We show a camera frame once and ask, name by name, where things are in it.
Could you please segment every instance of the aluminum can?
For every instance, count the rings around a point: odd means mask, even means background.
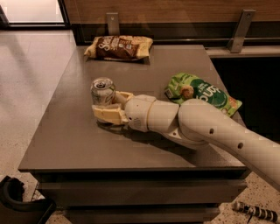
[[[107,77],[95,79],[91,84],[90,90],[93,104],[102,106],[111,104],[116,92],[113,81]]]

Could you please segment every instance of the floor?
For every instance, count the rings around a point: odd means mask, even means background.
[[[51,100],[75,48],[70,31],[0,31],[0,180],[9,175],[24,182],[24,200],[32,199],[36,180],[18,165]],[[280,193],[251,173],[248,188],[235,199],[278,211]],[[206,224],[242,224],[249,216],[220,205],[220,215]],[[56,212],[48,224],[68,224]],[[253,217],[254,223],[271,223]]]

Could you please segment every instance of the snack bag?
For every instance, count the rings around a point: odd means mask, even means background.
[[[96,37],[84,55],[102,60],[140,60],[149,57],[151,45],[152,39],[146,37]]]
[[[177,104],[182,104],[192,98],[200,99],[214,105],[228,116],[232,116],[242,105],[241,101],[189,73],[178,73],[172,76],[164,93],[168,99]]]

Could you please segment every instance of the table drawer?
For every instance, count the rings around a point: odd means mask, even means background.
[[[92,181],[41,183],[38,189],[59,206],[174,205],[231,202],[246,188],[243,179],[184,181]]]

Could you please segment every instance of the black object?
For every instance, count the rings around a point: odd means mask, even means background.
[[[243,202],[236,201],[232,205],[232,208],[236,212],[249,214],[250,218],[248,220],[248,223],[250,222],[252,216],[258,217],[260,220],[266,220],[266,221],[276,222],[278,220],[278,214],[275,211],[262,209],[259,206],[251,206]]]
[[[6,176],[0,183],[0,221],[3,224],[44,224],[55,211],[51,199],[23,202],[24,183]]]

